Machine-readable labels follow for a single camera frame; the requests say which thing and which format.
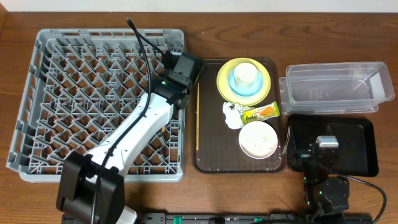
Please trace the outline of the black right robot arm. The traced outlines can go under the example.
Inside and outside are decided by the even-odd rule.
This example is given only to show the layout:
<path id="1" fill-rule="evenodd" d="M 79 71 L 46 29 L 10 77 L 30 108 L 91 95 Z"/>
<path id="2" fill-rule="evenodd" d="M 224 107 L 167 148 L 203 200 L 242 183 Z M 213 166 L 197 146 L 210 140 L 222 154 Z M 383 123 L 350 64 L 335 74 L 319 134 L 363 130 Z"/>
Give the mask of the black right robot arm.
<path id="1" fill-rule="evenodd" d="M 304 195 L 311 213 L 310 222 L 323 215 L 332 215 L 349 209 L 349 182 L 338 175 L 330 177 L 325 167 L 338 160 L 339 143 L 337 140 L 318 139 L 309 149 L 295 153 L 304 178 Z"/>

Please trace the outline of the yellow plate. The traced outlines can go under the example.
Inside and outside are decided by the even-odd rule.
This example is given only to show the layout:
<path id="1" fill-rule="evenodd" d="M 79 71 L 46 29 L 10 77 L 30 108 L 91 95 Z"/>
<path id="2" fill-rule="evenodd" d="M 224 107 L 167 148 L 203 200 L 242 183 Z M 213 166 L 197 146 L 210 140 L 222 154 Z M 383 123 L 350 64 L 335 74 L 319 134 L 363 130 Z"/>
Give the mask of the yellow plate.
<path id="1" fill-rule="evenodd" d="M 261 90 L 253 96 L 239 96 L 233 93 L 228 85 L 228 75 L 240 63 L 251 63 L 259 70 L 263 76 L 263 86 Z M 267 69 L 258 61 L 251 58 L 235 58 L 227 61 L 219 69 L 216 85 L 220 95 L 230 103 L 237 103 L 243 106 L 253 106 L 260 103 L 269 93 L 271 89 L 271 77 Z"/>

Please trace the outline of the light blue bowl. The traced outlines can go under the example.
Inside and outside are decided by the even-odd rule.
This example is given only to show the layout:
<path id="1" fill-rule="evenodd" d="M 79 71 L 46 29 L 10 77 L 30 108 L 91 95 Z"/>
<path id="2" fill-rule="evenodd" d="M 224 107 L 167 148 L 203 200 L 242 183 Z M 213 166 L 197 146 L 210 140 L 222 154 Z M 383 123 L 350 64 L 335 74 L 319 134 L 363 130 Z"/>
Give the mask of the light blue bowl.
<path id="1" fill-rule="evenodd" d="M 248 86 L 237 86 L 237 81 L 234 77 L 234 69 L 230 71 L 228 75 L 228 85 L 231 91 L 239 96 L 253 96 L 257 94 L 262 86 L 263 86 L 263 76 L 262 73 L 258 70 L 256 79 L 250 83 Z"/>

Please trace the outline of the cream cup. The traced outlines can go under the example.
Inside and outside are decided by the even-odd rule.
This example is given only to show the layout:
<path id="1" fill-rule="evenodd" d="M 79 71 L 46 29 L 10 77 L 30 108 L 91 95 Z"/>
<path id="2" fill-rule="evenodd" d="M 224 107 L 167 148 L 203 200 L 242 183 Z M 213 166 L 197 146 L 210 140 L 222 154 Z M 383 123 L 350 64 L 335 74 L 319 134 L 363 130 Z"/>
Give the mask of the cream cup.
<path id="1" fill-rule="evenodd" d="M 251 86 L 257 79 L 257 68 L 251 63 L 240 63 L 233 71 L 236 87 Z"/>

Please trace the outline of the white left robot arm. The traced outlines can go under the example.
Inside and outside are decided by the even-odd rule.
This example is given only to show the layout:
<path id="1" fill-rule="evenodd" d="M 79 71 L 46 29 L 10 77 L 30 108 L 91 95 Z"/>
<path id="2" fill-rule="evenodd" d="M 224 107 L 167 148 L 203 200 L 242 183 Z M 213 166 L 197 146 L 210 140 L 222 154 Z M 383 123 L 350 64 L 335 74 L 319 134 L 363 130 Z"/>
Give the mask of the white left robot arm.
<path id="1" fill-rule="evenodd" d="M 203 60 L 168 52 L 164 71 L 152 78 L 133 112 L 102 143 L 64 161 L 56 208 L 80 223 L 135 223 L 126 205 L 124 181 L 133 162 L 175 110 L 184 109 Z"/>

